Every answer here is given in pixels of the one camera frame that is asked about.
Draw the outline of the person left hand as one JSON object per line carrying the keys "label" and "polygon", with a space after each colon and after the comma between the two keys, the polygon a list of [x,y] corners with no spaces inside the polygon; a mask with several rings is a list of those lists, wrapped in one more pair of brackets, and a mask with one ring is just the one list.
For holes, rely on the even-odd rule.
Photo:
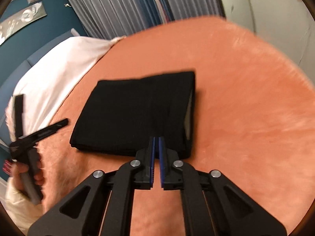
{"label": "person left hand", "polygon": [[[38,171],[34,176],[35,184],[43,186],[45,183],[42,157],[37,154],[37,168]],[[24,185],[21,180],[21,174],[28,172],[28,166],[21,162],[15,162],[11,167],[11,175],[7,181],[7,188],[5,198],[6,200],[20,201],[21,199],[28,199],[28,194],[25,191]]]}

